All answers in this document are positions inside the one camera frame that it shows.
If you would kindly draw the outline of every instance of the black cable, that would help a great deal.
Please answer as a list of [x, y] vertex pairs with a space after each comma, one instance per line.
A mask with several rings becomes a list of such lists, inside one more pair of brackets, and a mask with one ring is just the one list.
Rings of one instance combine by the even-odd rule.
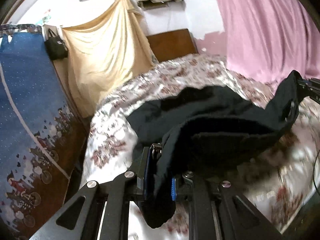
[[313, 185], [315, 186], [316, 191], [317, 191], [318, 195], [320, 196], [320, 191], [319, 191], [319, 189], [318, 189], [318, 187], [316, 185], [316, 182], [315, 182], [315, 169], [316, 169], [316, 162], [317, 162], [319, 153], [320, 153], [320, 150], [318, 151], [318, 154], [317, 154], [316, 159], [315, 159], [315, 163], [313, 164], [312, 180], [313, 180]]

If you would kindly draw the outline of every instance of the yellow fabric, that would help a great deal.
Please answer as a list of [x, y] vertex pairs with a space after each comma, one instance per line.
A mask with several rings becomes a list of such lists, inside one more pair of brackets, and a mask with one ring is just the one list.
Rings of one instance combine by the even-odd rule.
[[82, 117], [93, 115], [113, 89], [152, 68], [140, 17], [130, 0], [115, 0], [96, 19], [62, 28], [69, 49], [69, 89]]

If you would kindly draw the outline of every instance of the black handbag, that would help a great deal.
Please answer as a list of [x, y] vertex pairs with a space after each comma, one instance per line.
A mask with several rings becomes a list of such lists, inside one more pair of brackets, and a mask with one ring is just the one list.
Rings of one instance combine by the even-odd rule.
[[48, 39], [44, 42], [44, 45], [51, 60], [68, 57], [68, 48], [64, 41], [51, 29], [48, 31]]

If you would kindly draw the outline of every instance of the pink curtain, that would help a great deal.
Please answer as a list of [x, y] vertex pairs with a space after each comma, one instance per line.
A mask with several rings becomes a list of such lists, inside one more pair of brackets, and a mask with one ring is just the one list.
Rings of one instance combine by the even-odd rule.
[[279, 83], [295, 69], [320, 78], [320, 34], [298, 0], [218, 0], [227, 68]]

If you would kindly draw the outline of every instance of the black strap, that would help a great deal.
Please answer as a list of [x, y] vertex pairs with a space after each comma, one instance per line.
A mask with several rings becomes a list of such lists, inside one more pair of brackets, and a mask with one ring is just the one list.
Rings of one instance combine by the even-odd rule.
[[57, 37], [57, 35], [53, 32], [53, 30], [49, 29], [48, 30], [48, 38], [49, 37]]

